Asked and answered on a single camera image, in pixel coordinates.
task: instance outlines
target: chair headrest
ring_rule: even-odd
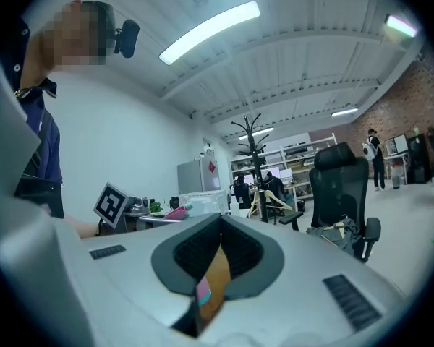
[[[350,150],[346,142],[340,142],[332,147],[326,147],[320,150],[315,156],[314,166],[316,169],[329,170],[330,168],[337,168],[348,166],[355,162],[355,155]]]

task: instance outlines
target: white box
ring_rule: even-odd
[[[192,204],[190,217],[205,215],[206,213],[224,214],[229,209],[225,190],[209,192],[187,193],[179,195],[180,205]]]

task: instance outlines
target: white backpack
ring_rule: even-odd
[[[372,138],[373,136],[369,137],[367,141],[363,143],[363,154],[365,154],[365,158],[367,160],[375,159],[376,155],[378,154],[375,146],[371,143]]]

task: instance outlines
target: coat rack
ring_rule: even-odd
[[[246,127],[244,127],[243,125],[238,124],[236,122],[232,122],[232,124],[236,124],[237,126],[242,127],[243,130],[246,131],[247,141],[249,142],[249,145],[247,145],[247,144],[240,144],[240,145],[248,146],[250,151],[251,151],[253,162],[254,162],[255,175],[258,178],[258,183],[257,183],[256,187],[258,188],[258,194],[260,197],[260,213],[262,214],[262,221],[267,223],[268,222],[268,216],[267,216],[267,203],[265,201],[265,190],[264,190],[263,181],[262,181],[262,173],[260,172],[258,151],[256,148],[256,144],[254,143],[254,137],[252,136],[252,128],[254,127],[254,123],[258,120],[260,115],[261,115],[261,113],[259,113],[259,115],[257,117],[255,117],[254,121],[252,121],[252,123],[251,123],[251,126],[249,125],[249,121],[247,119],[247,116],[244,116],[244,120],[246,121]],[[259,142],[264,140],[267,136],[268,135],[264,136],[262,139],[260,139]]]

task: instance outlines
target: chair armrest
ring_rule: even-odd
[[[304,215],[303,212],[295,212],[292,215],[280,218],[278,221],[279,221],[279,223],[282,223],[283,225],[291,223],[292,229],[294,231],[299,231],[299,226],[297,225],[297,219],[299,217],[301,217],[302,215]]]
[[[365,229],[364,240],[374,243],[379,240],[381,235],[381,222],[376,217],[370,217],[367,219],[367,227]]]
[[[288,223],[291,223],[292,221],[297,220],[302,215],[304,215],[303,212],[295,212],[292,215],[280,217],[280,219],[278,221],[279,221],[279,223],[281,223],[283,225],[287,225]]]

